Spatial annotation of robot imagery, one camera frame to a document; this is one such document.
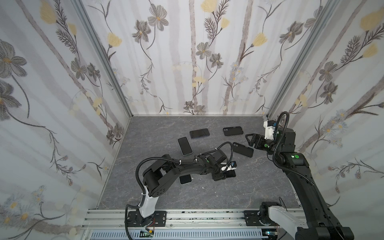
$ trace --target phone case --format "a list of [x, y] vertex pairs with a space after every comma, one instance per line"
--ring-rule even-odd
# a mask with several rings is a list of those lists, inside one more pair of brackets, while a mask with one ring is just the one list
[[253, 156], [253, 148], [244, 146], [240, 143], [234, 142], [233, 143], [233, 151], [240, 153], [241, 155], [252, 157]]
[[226, 136], [240, 135], [244, 133], [241, 127], [225, 127], [223, 128], [223, 132]]

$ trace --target white bracket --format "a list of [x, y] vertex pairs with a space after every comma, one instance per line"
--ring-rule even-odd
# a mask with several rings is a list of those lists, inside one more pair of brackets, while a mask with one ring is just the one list
[[268, 208], [269, 218], [286, 230], [293, 238], [295, 238], [297, 227], [308, 228], [306, 222], [301, 221], [280, 206], [272, 206]]
[[139, 211], [143, 218], [151, 216], [155, 212], [155, 206], [159, 197], [150, 197], [147, 186], [144, 187], [146, 194], [141, 198]]

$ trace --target aluminum frame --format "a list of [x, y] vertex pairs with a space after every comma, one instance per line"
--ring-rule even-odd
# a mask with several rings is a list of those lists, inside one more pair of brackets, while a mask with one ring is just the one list
[[[167, 211], [166, 226], [156, 229], [221, 229], [221, 228], [276, 228], [272, 226], [248, 227], [244, 220], [245, 210], [259, 209], [156, 209]], [[306, 222], [303, 209], [288, 209], [299, 220]], [[88, 210], [80, 228], [84, 231], [82, 240], [89, 240], [92, 230], [124, 229], [125, 210]]]

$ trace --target phone screen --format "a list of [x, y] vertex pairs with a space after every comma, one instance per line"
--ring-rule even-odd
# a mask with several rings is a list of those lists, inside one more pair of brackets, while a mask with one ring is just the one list
[[189, 135], [191, 138], [199, 138], [199, 137], [206, 137], [209, 136], [208, 128], [199, 129], [199, 130], [193, 130], [189, 132]]
[[186, 183], [191, 182], [192, 178], [191, 178], [191, 175], [188, 174], [188, 175], [184, 175], [184, 176], [179, 177], [179, 180], [180, 180], [180, 184], [186, 184]]
[[180, 150], [183, 155], [188, 155], [192, 153], [192, 148], [189, 145], [187, 137], [181, 137], [177, 141], [179, 142]]

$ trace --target metal mounting plate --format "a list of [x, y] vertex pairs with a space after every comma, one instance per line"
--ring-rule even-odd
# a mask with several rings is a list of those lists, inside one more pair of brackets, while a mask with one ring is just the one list
[[[127, 223], [128, 227], [144, 227], [136, 220], [137, 213], [136, 211], [128, 212], [129, 222]], [[165, 227], [167, 220], [167, 211], [155, 211], [154, 213], [155, 227]]]
[[[257, 215], [258, 211], [249, 211], [245, 210], [244, 211], [244, 219], [245, 219], [245, 224], [247, 226], [264, 226], [259, 222], [259, 216]], [[276, 226], [276, 223], [271, 223], [269, 226]]]

